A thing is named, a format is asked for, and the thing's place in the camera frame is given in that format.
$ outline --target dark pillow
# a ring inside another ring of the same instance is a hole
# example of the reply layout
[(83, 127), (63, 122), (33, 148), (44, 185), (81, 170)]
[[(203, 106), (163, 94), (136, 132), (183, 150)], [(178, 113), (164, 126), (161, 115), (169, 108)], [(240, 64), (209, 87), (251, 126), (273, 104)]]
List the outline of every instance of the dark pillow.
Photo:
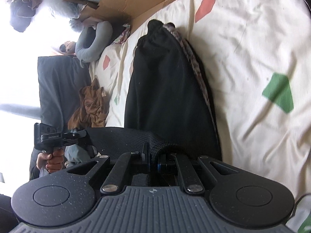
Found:
[(89, 66), (75, 56), (38, 57), (41, 122), (67, 131), (67, 123), (80, 107), (79, 90), (91, 85)]

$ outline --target brown cloth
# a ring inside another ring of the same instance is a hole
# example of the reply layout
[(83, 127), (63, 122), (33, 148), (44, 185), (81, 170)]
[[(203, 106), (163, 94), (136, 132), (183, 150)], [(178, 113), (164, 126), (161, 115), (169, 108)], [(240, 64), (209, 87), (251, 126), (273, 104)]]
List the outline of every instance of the brown cloth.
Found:
[(109, 101), (104, 89), (99, 87), (95, 78), (90, 86), (79, 91), (80, 108), (68, 121), (68, 129), (104, 127), (109, 110)]

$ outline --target white bedsheet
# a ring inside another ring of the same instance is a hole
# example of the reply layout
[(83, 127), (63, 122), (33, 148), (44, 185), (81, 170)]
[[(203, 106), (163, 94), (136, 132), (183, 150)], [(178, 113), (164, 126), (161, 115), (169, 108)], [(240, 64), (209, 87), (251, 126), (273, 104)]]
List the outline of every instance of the white bedsheet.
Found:
[[(195, 22), (201, 2), (177, 0), (151, 19), (173, 22), (203, 61), (224, 162), (284, 184), (295, 198), (311, 192), (311, 21), (304, 0), (215, 0)], [(124, 125), (131, 65), (147, 22), (90, 66), (111, 96), (107, 126)], [(262, 96), (273, 73), (289, 78), (289, 113)]]

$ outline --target pillow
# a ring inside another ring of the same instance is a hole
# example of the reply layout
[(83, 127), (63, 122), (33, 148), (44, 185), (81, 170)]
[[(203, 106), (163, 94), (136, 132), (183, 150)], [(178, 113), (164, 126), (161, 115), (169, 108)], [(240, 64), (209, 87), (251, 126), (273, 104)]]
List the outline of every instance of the pillow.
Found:
[(84, 28), (76, 44), (76, 55), (83, 62), (92, 62), (100, 58), (103, 50), (109, 45), (112, 37), (112, 26), (108, 21), (99, 22), (96, 26), (96, 36), (89, 48), (84, 48), (88, 28)]

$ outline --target hand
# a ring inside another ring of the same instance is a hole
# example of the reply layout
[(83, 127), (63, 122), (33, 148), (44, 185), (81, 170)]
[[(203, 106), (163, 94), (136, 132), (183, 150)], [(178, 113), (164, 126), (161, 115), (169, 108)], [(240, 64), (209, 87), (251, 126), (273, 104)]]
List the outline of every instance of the hand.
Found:
[(65, 148), (62, 147), (54, 151), (53, 156), (52, 154), (39, 153), (37, 157), (37, 168), (40, 170), (43, 166), (45, 166), (49, 173), (61, 170), (63, 168), (62, 162), (64, 161), (64, 149)]

